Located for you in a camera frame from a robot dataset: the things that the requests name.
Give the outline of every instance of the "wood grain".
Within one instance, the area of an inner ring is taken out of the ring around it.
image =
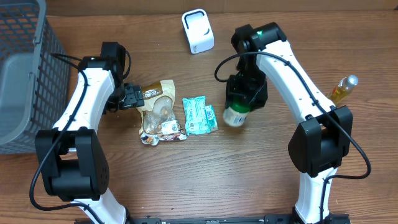
[[[393,10],[398,0],[47,0],[51,16]]]
[[[343,77],[357,74],[359,85],[342,105],[354,114],[353,137],[368,154],[373,172],[365,180],[334,180],[333,213],[349,213],[352,223],[397,223],[398,191],[398,13],[273,12],[210,14],[214,49],[191,55],[180,15],[51,17],[49,21],[68,54],[99,55],[102,41],[118,41],[131,53],[130,82],[149,85],[173,79],[174,111],[185,123],[182,98],[205,95],[215,107],[220,130],[189,136],[184,142],[144,146],[136,110],[102,117],[98,136],[111,170],[109,185],[134,217],[253,217],[289,213],[299,192],[299,173],[287,144],[295,130],[290,111],[269,82],[266,107],[249,115],[243,128],[222,121],[225,85],[213,72],[234,54],[234,29],[277,22],[296,57],[324,93]],[[226,64],[220,76],[235,73]],[[70,81],[70,95],[76,72]],[[77,208],[41,212],[29,202],[37,168],[34,154],[0,156],[0,223],[72,223],[85,215]],[[340,174],[365,171],[359,154],[343,159]],[[36,189],[44,205],[62,203]]]

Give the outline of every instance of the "yellow bottle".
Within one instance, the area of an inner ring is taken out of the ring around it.
[[[339,84],[330,92],[327,97],[337,104],[344,97],[348,96],[353,90],[354,87],[358,84],[358,77],[355,75],[350,75],[349,77],[345,77],[342,79]]]

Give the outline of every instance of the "brown and white package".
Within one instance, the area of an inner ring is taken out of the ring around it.
[[[186,140],[186,132],[181,129],[173,111],[173,80],[162,80],[142,87],[142,95],[145,105],[137,108],[142,118],[139,130],[142,143],[156,146],[159,141]]]

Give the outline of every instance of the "bin handle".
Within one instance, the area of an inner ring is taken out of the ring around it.
[[[39,18],[37,19],[35,37],[33,39],[33,44],[37,45],[42,42],[42,37],[44,33],[45,15],[47,13],[47,5],[45,0],[36,0],[39,4]]]

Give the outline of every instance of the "gray cap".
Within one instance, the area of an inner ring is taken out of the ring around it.
[[[356,85],[358,85],[358,77],[355,76],[355,75],[350,75],[347,78],[347,87],[352,88],[352,87],[354,87]]]

